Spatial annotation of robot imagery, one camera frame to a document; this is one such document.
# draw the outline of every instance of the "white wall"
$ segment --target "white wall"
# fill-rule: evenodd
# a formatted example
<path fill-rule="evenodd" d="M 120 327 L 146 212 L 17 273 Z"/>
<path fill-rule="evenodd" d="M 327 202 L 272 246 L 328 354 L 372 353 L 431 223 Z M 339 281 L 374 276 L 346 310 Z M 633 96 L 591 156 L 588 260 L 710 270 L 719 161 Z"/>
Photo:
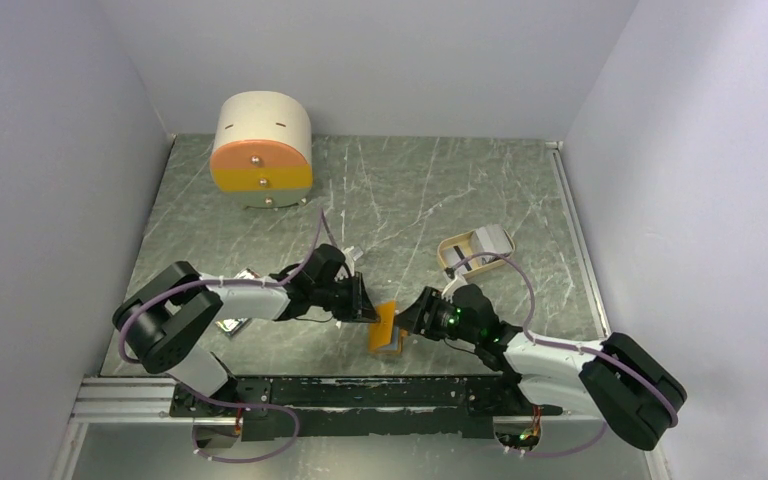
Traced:
<path fill-rule="evenodd" d="M 674 477 L 768 479 L 768 1 L 641 1 L 564 159 L 613 326 L 687 387 Z"/>
<path fill-rule="evenodd" d="M 94 1 L 0 0 L 0 479 L 48 478 L 167 149 Z"/>
<path fill-rule="evenodd" d="M 636 0 L 102 0 L 168 129 L 245 90 L 318 133 L 560 139 Z"/>

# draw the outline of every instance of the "green marble tabletop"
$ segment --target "green marble tabletop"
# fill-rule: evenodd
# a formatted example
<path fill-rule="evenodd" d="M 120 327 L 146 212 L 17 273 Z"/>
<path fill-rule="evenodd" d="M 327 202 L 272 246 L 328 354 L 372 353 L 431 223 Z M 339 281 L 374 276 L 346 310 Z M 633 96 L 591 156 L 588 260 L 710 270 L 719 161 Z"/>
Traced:
<path fill-rule="evenodd" d="M 489 138 L 316 136 L 314 187 L 304 207 L 244 209 L 214 185 L 212 135 L 179 135 L 146 225 L 129 292 L 177 260 L 232 276 L 277 272 L 309 248 L 323 208 L 340 246 L 364 256 L 357 269 L 373 302 L 410 305 L 425 285 L 443 288 L 441 240 L 500 223 L 536 294 L 533 330 L 561 338 L 603 335 L 568 198 L 542 141 Z M 528 311 L 517 273 L 476 276 L 499 316 Z M 312 311 L 311 317 L 328 318 Z M 102 375 L 146 375 L 123 363 L 114 332 Z M 469 374 L 488 370 L 442 342 L 408 337 L 400 356 L 367 351 L 365 325 L 256 321 L 234 338 L 211 326 L 200 344 L 236 374 Z"/>

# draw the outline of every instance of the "marble surface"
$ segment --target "marble surface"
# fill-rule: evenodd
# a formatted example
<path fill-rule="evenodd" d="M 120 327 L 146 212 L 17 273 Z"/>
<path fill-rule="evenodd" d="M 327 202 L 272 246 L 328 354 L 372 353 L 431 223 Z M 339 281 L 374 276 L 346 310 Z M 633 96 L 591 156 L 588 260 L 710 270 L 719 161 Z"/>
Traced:
<path fill-rule="evenodd" d="M 534 283 L 532 329 L 575 340 L 598 338 L 568 213 L 541 141 L 318 136 L 308 205 L 277 211 L 243 209 L 219 192 L 207 163 L 211 146 L 211 135 L 176 139 L 129 292 L 177 260 L 214 275 L 246 267 L 276 272 L 310 247 L 321 207 L 340 246 L 366 252 L 357 269 L 373 302 L 395 298 L 405 308 L 423 286 L 445 286 L 436 261 L 441 240 L 500 223 Z M 473 283 L 501 318 L 522 321 L 529 305 L 515 271 L 501 267 Z M 315 310 L 311 318 L 327 318 Z M 116 339 L 114 332 L 101 374 L 145 375 L 118 358 Z M 371 355 L 366 343 L 365 325 L 298 321 L 257 321 L 232 339 L 211 326 L 200 340 L 237 374 L 487 372 L 474 356 L 442 342 L 408 337 L 398 357 Z"/>

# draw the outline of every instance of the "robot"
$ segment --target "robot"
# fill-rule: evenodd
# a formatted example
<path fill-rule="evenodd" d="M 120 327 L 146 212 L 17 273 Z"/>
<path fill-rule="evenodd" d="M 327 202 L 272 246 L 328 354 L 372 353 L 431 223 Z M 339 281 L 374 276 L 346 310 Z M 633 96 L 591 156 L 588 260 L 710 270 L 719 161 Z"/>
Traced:
<path fill-rule="evenodd" d="M 628 444 L 652 450 L 677 424 L 686 391 L 629 336 L 590 342 L 543 337 L 501 320 L 476 285 L 445 291 L 425 287 L 394 323 L 429 341 L 470 343 L 487 375 L 234 376 L 197 345 L 215 318 L 289 321 L 316 306 L 341 322 L 379 321 L 362 274 L 328 244 L 263 280 L 226 280 L 176 262 L 127 299 L 113 323 L 126 361 L 179 382 L 171 416 L 237 417 L 230 434 L 194 433 L 197 447 L 221 445 L 223 437 L 289 438 L 277 454 L 300 436 L 460 433 L 527 452 L 540 440 L 535 415 L 579 413 L 603 419 Z M 498 421 L 522 417 L 532 419 L 531 428 Z"/>

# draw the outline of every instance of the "metal frame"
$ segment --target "metal frame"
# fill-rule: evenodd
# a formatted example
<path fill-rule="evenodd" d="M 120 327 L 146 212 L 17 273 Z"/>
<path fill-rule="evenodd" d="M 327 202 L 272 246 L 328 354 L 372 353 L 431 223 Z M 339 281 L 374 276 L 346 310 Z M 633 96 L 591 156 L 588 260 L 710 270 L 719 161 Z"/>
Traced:
<path fill-rule="evenodd" d="M 552 163 L 555 180 L 560 189 L 561 202 L 566 211 L 570 234 L 574 240 L 584 288 L 588 295 L 597 331 L 602 337 L 610 332 L 602 296 L 596 282 L 596 275 L 590 254 L 584 241 L 584 234 L 578 220 L 572 193 L 567 181 L 560 151 L 556 145 L 548 145 L 547 159 Z M 190 424 L 190 425 L 233 425 L 231 417 L 218 418 L 173 418 L 168 408 L 175 391 L 175 381 L 162 377 L 108 377 L 86 378 L 81 383 L 72 415 L 66 426 L 60 453 L 51 473 L 51 480 L 71 480 L 89 425 L 93 423 L 125 424 Z M 563 415 L 559 421 L 574 421 L 576 417 Z M 511 417 L 505 421 L 517 421 Z M 646 452 L 646 463 L 652 480 L 669 480 L 667 461 L 660 445 Z"/>

